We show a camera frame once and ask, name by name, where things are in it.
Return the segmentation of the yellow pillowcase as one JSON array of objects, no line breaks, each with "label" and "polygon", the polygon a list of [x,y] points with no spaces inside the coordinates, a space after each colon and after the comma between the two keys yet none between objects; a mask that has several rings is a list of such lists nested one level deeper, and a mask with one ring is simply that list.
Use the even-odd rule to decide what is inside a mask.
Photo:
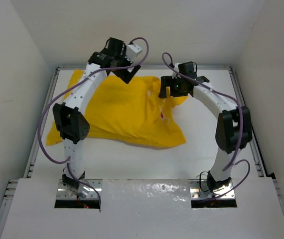
[{"label": "yellow pillowcase", "polygon": [[159,91],[160,79],[156,76],[135,76],[129,84],[108,76],[86,108],[88,137],[159,148],[185,144],[172,110],[187,97],[160,99]]}]

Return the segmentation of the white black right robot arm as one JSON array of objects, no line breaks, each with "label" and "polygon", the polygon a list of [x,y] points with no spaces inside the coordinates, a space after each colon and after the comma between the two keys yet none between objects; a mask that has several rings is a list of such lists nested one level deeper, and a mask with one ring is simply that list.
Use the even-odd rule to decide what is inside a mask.
[{"label": "white black right robot arm", "polygon": [[215,90],[205,76],[198,76],[196,63],[170,63],[168,67],[173,73],[161,77],[159,98],[191,95],[217,120],[215,141],[218,152],[206,179],[208,190],[214,192],[230,183],[238,153],[252,140],[250,110],[234,97]]}]

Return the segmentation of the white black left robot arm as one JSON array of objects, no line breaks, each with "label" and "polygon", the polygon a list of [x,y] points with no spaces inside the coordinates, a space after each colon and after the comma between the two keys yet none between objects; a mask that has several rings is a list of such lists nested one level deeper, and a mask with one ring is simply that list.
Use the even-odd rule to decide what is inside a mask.
[{"label": "white black left robot arm", "polygon": [[62,181],[70,188],[77,190],[79,180],[85,176],[82,157],[82,141],[90,131],[90,124],[85,119],[85,111],[99,85],[113,72],[124,83],[129,83],[140,69],[135,65],[131,71],[128,67],[142,52],[142,47],[133,42],[125,44],[116,38],[109,38],[105,47],[94,52],[80,79],[80,85],[60,104],[53,106],[56,128],[64,146],[67,159],[63,169]]}]

